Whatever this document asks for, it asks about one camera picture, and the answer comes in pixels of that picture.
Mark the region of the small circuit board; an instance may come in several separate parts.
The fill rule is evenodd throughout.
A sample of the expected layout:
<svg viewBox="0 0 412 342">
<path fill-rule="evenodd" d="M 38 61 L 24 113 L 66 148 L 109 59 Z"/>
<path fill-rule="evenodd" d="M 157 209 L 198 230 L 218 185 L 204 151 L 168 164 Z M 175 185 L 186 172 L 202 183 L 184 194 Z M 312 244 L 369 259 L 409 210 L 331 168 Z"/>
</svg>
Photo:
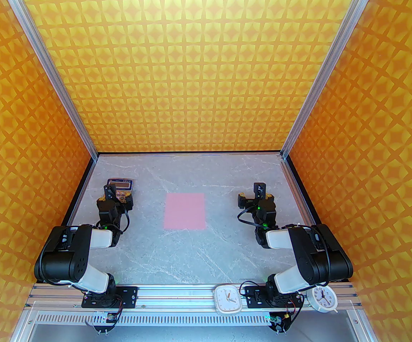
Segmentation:
<svg viewBox="0 0 412 342">
<path fill-rule="evenodd" d="M 117 326 L 121 319 L 122 312 L 102 312 L 94 318 L 91 324 L 97 335 L 108 336 Z"/>
<path fill-rule="evenodd" d="M 292 325 L 292 314 L 289 312 L 270 312 L 268 322 L 269 328 L 276 334 L 286 334 Z"/>
</svg>

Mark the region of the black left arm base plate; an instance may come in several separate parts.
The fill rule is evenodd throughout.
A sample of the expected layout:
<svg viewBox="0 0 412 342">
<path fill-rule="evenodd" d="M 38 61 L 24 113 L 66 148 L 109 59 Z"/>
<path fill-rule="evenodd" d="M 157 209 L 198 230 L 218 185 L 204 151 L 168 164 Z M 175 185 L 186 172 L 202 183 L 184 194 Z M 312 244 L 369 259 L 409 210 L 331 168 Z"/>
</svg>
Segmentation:
<svg viewBox="0 0 412 342">
<path fill-rule="evenodd" d="M 83 309 L 134 309 L 138 297 L 138 287 L 117 286 L 102 294 L 90 293 L 83 297 Z"/>
</svg>

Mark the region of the round white alarm clock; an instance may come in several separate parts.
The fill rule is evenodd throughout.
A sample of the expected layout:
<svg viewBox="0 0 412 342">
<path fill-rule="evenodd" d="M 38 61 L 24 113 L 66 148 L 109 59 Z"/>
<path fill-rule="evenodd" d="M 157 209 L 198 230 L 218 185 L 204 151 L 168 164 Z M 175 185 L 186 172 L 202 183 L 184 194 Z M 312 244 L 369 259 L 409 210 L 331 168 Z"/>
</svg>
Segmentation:
<svg viewBox="0 0 412 342">
<path fill-rule="evenodd" d="M 338 312 L 338 297 L 330 286 L 315 286 L 306 293 L 310 306 L 318 312 Z"/>
</svg>

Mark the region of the square white table clock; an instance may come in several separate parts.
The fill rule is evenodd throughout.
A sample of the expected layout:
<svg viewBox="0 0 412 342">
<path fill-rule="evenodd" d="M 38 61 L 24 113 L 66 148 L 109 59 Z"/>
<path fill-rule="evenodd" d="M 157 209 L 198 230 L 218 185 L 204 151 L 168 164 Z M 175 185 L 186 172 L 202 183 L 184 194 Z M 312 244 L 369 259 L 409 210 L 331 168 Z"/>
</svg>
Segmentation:
<svg viewBox="0 0 412 342">
<path fill-rule="evenodd" d="M 218 285 L 213 290 L 213 299 L 218 314 L 236 315 L 242 311 L 241 295 L 235 285 Z"/>
</svg>

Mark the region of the pink paper sheet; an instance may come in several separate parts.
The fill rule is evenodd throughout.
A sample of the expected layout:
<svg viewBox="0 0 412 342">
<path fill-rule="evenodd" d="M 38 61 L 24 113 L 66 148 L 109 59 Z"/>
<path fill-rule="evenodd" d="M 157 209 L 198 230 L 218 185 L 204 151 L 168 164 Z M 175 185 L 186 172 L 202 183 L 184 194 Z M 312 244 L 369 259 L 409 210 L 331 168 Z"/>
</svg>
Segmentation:
<svg viewBox="0 0 412 342">
<path fill-rule="evenodd" d="M 165 230 L 206 229 L 204 193 L 168 193 L 163 227 Z"/>
</svg>

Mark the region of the calculator with yellow keys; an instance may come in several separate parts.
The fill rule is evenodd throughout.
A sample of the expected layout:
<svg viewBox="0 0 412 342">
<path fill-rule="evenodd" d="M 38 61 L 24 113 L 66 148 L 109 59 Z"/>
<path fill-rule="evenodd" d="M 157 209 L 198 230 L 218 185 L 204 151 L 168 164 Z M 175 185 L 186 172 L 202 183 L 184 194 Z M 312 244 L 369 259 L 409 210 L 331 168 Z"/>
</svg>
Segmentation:
<svg viewBox="0 0 412 342">
<path fill-rule="evenodd" d="M 113 183 L 116 186 L 116 195 L 120 200 L 120 197 L 126 194 L 132 194 L 134 179 L 131 178 L 110 178 L 107 184 Z"/>
</svg>

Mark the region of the side rail with black trim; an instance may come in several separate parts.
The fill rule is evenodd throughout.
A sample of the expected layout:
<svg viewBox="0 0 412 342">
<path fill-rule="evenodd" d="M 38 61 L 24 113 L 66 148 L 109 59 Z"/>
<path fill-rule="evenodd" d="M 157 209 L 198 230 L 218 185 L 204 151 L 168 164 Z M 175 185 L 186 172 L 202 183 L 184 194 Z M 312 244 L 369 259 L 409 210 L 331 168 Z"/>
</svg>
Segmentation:
<svg viewBox="0 0 412 342">
<path fill-rule="evenodd" d="M 321 224 L 318 212 L 289 155 L 281 157 L 281 168 L 303 222 L 308 226 Z"/>
<path fill-rule="evenodd" d="M 70 226 L 72 224 L 74 217 L 76 216 L 76 213 L 79 209 L 79 205 L 82 201 L 82 198 L 87 189 L 87 186 L 89 184 L 90 178 L 95 169 L 96 163 L 97 163 L 97 159 L 93 157 L 91 157 L 89 162 L 87 163 L 85 171 L 79 181 L 79 184 L 74 192 L 74 195 L 71 199 L 69 207 L 65 213 L 61 226 Z"/>
</svg>

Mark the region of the aluminium corner post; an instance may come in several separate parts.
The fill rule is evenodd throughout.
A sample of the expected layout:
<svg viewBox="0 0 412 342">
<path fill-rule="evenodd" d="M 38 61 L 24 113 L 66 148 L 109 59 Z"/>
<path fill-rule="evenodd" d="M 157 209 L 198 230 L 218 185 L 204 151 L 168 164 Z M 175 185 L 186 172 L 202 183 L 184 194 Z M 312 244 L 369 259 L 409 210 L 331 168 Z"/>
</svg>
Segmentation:
<svg viewBox="0 0 412 342">
<path fill-rule="evenodd" d="M 330 44 L 329 50 L 281 148 L 282 162 L 287 161 L 286 158 L 309 119 L 368 2 L 369 0 L 351 0 L 333 42 Z"/>
<path fill-rule="evenodd" d="M 41 63 L 53 89 L 55 90 L 58 98 L 60 99 L 63 107 L 65 108 L 71 122 L 74 124 L 74 127 L 82 139 L 83 144 L 92 160 L 97 162 L 98 160 L 98 151 L 83 123 L 79 113 L 69 95 L 64 81 L 62 80 L 54 62 L 51 58 L 50 53 L 42 39 L 42 36 L 28 10 L 24 0 L 7 0 L 14 12 L 17 21 L 22 27 L 25 36 L 34 50 L 36 56 L 38 57 L 39 62 Z"/>
</svg>

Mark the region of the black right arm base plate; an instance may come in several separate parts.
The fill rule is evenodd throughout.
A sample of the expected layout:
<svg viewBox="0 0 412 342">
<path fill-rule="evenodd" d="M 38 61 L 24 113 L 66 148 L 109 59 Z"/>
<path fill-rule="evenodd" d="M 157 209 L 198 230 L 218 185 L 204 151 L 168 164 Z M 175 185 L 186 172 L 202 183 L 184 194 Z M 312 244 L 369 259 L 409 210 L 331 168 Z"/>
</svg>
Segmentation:
<svg viewBox="0 0 412 342">
<path fill-rule="evenodd" d="M 246 286 L 243 296 L 249 309 L 284 309 L 293 312 L 303 306 L 303 299 L 297 293 L 282 294 L 255 285 Z"/>
</svg>

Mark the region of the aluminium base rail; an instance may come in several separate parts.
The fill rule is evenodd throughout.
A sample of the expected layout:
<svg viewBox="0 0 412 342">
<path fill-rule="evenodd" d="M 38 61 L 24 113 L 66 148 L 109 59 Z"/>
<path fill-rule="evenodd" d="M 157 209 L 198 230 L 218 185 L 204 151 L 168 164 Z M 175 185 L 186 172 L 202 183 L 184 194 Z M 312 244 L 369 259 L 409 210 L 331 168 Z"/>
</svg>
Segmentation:
<svg viewBox="0 0 412 342">
<path fill-rule="evenodd" d="M 138 285 L 138 297 L 134 311 L 212 312 L 214 284 L 153 284 Z M 333 283 L 338 297 L 338 309 L 362 309 L 355 288 L 350 283 Z M 80 308 L 83 294 L 66 286 L 35 284 L 25 302 L 25 309 L 72 310 Z"/>
</svg>

